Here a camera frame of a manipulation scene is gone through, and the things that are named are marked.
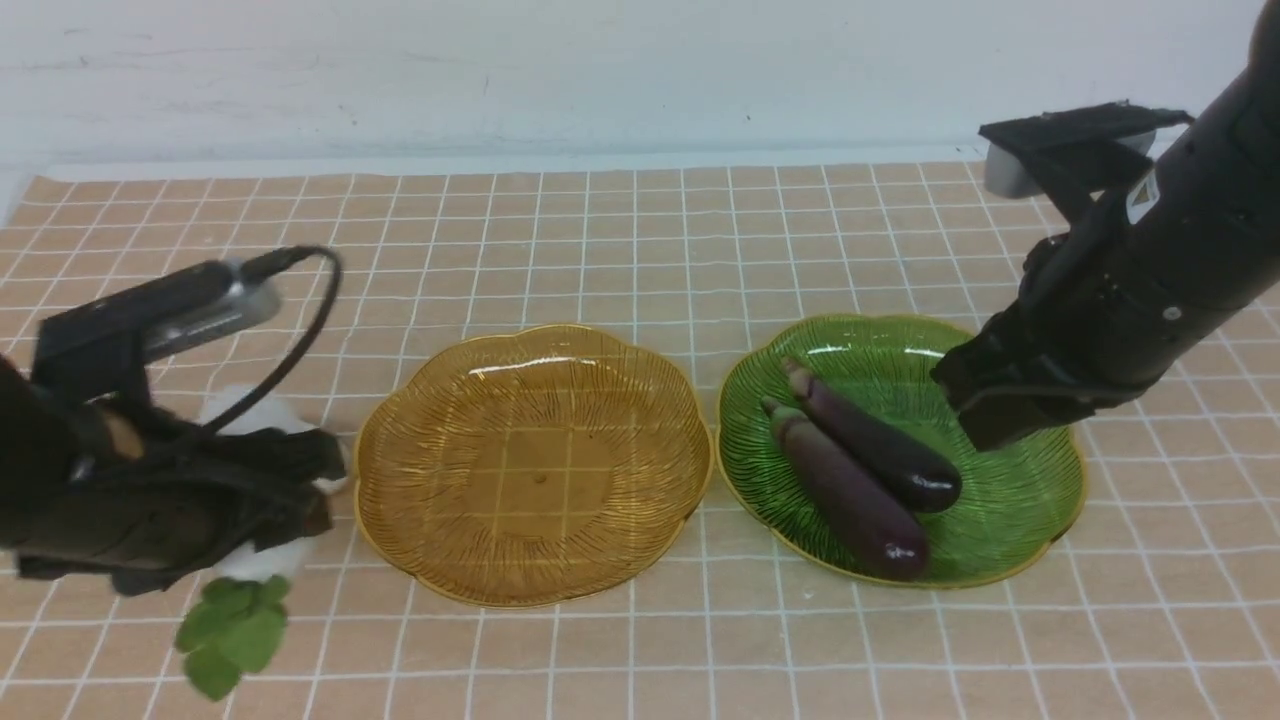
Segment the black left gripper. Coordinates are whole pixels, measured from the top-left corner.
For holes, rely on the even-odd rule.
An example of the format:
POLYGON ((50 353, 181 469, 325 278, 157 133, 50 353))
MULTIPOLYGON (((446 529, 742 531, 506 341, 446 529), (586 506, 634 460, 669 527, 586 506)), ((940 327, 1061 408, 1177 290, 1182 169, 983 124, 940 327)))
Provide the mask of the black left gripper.
POLYGON ((195 424, 114 401, 15 427, 15 574, 104 577, 123 597, 163 592, 248 542, 269 550, 332 528, 314 486, 340 442, 312 429, 218 434, 174 459, 195 424))

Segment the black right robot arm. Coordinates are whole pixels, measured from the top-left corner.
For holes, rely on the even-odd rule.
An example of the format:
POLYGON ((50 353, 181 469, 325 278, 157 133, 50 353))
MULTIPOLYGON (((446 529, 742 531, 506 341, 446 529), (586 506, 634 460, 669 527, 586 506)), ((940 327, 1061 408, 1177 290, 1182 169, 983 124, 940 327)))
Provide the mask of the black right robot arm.
POLYGON ((980 127, 1068 231, 931 375, 992 451, 1129 404, 1277 283, 1277 4, 1198 115, 1112 102, 980 127))

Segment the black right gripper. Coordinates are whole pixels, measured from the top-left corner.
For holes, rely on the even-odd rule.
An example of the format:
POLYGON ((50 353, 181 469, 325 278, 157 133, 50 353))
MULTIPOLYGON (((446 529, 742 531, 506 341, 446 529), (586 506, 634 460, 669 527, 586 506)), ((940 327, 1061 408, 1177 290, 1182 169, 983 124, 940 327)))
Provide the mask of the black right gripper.
POLYGON ((1018 296, 931 370, 982 452, 1144 393, 1161 375, 1153 314, 1117 243, 1038 243, 1018 296))

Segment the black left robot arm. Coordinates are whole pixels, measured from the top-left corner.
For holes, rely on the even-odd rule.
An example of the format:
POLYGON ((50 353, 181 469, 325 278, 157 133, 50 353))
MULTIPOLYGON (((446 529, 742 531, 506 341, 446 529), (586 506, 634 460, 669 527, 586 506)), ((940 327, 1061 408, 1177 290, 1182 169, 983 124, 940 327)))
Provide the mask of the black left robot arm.
POLYGON ((4 363, 3 550, 17 574, 108 577, 133 597, 332 528, 328 498, 348 477, 332 433, 289 415, 239 416, 164 456, 197 429, 131 398, 70 406, 4 363))

